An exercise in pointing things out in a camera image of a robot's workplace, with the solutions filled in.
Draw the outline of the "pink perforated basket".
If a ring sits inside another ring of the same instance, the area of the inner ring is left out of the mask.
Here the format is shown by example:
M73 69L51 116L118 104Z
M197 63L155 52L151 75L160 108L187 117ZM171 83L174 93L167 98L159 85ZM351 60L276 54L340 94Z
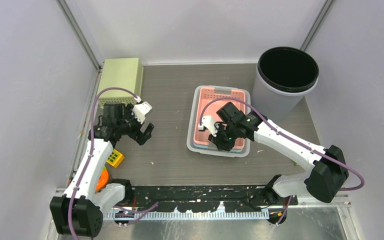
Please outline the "pink perforated basket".
M194 144L210 144L210 141L208 140L210 132L208 130L198 130L200 116L209 115L214 117L217 122L220 122L221 118L217 115L217 111L230 102L229 99L221 99L225 97L235 98L247 103L250 102L250 93L247 90L240 88L201 85L195 89L191 112L191 137L193 146Z

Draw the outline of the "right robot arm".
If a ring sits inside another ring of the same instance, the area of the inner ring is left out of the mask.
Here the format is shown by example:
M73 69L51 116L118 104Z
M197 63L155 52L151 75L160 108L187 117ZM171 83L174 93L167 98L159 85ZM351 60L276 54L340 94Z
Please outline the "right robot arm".
M218 151L230 151L237 139L248 139L276 150L304 169L300 174L275 175L261 193L268 204L279 205L287 197L304 194L331 203L349 177L344 154L335 145L325 148L303 140L255 110L245 114L232 102L216 114L219 121L202 115L198 130L209 131L208 140Z

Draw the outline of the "pale green perforated basket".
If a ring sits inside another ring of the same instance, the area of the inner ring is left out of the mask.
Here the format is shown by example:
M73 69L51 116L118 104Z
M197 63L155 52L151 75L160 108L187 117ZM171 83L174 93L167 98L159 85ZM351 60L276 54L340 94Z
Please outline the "pale green perforated basket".
M139 58L107 58L98 86L98 92L107 88L124 88L136 96L141 95L144 67ZM106 103L135 104L135 97L122 90L109 90L98 99L100 108Z

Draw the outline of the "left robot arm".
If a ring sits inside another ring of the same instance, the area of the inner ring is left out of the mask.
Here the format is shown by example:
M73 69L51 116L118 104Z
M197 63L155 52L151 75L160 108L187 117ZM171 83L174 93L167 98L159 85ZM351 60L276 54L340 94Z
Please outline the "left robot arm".
M152 106L141 101L136 104L106 103L88 134L87 149L73 180L61 196L50 201L50 211L60 235L95 238L106 215L116 204L128 207L133 202L131 182L110 180L97 190L104 166L117 142L128 136L140 146L152 136L154 125L141 128Z

